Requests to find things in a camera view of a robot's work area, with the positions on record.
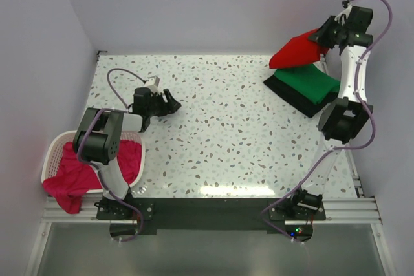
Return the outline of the red t shirt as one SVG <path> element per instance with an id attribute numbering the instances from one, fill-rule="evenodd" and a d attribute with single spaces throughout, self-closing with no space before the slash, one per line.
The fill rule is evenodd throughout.
<path id="1" fill-rule="evenodd" d="M 329 49 L 309 39 L 316 31 L 317 29 L 314 29 L 293 37 L 270 58 L 269 68 L 288 69 L 319 61 L 321 55 L 326 55 Z"/>

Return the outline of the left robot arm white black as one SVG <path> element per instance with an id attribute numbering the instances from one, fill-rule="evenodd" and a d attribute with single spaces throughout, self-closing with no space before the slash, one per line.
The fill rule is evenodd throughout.
<path id="1" fill-rule="evenodd" d="M 92 167 L 103 189 L 103 197 L 96 204 L 98 219 L 142 219 L 118 163 L 121 135 L 143 133 L 152 117 L 174 114 L 181 107 L 168 89 L 159 92 L 154 87 L 139 87 L 126 111 L 86 108 L 72 146 L 78 161 Z"/>

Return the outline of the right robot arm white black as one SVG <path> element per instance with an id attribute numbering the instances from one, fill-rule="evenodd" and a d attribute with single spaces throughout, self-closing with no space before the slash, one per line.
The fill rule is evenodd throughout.
<path id="1" fill-rule="evenodd" d="M 287 218 L 301 220 L 323 211 L 323 194 L 336 159 L 372 115 L 373 106 L 365 95 L 366 66 L 373 43 L 367 29 L 372 19 L 370 8 L 346 3 L 340 14 L 328 18 L 310 36 L 323 47 L 339 47 L 340 89 L 320 116 L 321 140 L 310 171 L 292 194 L 273 208 Z"/>

